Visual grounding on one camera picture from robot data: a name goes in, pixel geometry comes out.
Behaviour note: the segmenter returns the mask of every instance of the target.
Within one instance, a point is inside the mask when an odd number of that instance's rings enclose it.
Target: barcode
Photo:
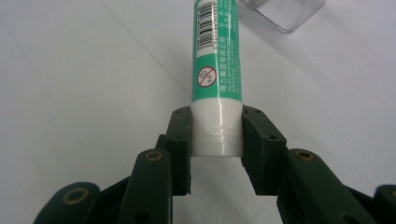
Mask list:
[[[209,2],[198,7],[197,50],[217,46],[217,5]]]

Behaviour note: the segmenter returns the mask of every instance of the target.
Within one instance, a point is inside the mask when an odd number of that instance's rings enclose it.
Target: white table surface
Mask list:
[[[243,101],[352,188],[396,184],[396,3],[329,0],[292,35],[240,8]],[[0,223],[132,172],[191,102],[192,1],[0,1]],[[281,223],[238,158],[191,161],[174,223]]]

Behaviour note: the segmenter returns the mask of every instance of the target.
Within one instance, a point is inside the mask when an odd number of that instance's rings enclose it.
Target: screw hole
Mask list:
[[[88,194],[88,190],[84,188],[72,189],[64,195],[63,201],[65,204],[69,205],[80,203],[88,196]]]
[[[141,212],[134,216],[134,222],[137,224],[144,224],[148,223],[150,219],[149,213],[147,212]]]
[[[159,151],[150,151],[146,154],[146,159],[148,161],[158,161],[163,157],[163,154]]]
[[[347,224],[359,224],[359,221],[348,213],[342,213],[340,218]]]
[[[295,156],[302,161],[312,161],[315,157],[307,151],[296,151]]]

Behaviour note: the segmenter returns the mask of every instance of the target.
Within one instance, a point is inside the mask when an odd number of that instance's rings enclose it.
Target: white tube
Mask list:
[[[192,156],[243,156],[237,13],[236,0],[195,2]]]

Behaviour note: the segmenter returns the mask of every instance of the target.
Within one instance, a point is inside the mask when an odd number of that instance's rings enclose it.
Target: circular symbol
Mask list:
[[[212,67],[204,67],[198,73],[198,84],[201,87],[208,87],[215,83],[218,75],[216,74],[216,70]]]

